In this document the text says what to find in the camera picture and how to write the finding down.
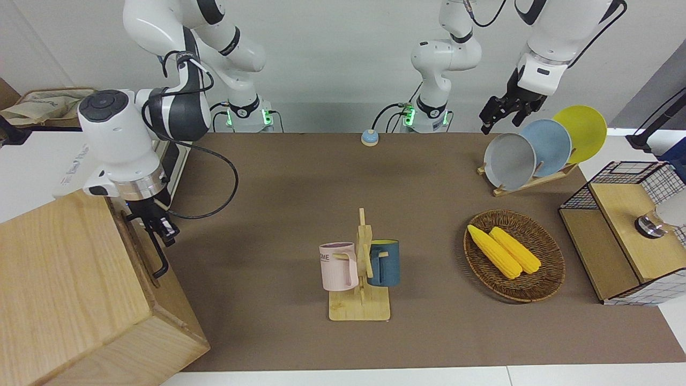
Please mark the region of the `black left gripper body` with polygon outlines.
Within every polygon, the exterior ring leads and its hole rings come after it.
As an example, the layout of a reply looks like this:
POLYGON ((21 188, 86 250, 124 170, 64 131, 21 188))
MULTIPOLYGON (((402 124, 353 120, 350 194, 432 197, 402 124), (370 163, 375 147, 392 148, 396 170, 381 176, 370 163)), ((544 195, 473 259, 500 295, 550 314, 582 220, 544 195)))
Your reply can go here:
POLYGON ((519 112, 523 108, 529 108, 532 112, 538 112, 547 99, 547 95, 526 90, 518 85, 524 68, 515 68, 508 78, 505 94, 497 98, 498 109, 501 112, 519 112))

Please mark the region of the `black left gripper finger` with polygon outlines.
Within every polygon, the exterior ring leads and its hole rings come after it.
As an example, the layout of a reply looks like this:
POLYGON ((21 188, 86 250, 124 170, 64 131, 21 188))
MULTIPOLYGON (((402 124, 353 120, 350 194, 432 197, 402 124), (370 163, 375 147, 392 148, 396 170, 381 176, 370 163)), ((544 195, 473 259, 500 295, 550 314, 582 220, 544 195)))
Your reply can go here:
POLYGON ((507 114, 507 98, 491 96, 479 114, 482 120, 481 132, 485 135, 490 134, 493 125, 507 114))
POLYGON ((520 127, 526 117, 532 113, 538 112, 540 109, 539 103, 523 103, 515 116, 513 117, 513 125, 520 127))

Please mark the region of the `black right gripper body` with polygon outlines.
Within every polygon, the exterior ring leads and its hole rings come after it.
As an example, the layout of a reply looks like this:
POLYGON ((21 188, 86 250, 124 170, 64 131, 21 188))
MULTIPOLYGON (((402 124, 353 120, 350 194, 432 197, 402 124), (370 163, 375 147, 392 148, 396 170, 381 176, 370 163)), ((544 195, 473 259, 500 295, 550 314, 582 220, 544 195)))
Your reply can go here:
POLYGON ((115 216, 128 222, 144 226, 162 225, 165 219, 164 209, 156 203, 155 198, 140 201, 114 201, 115 216))

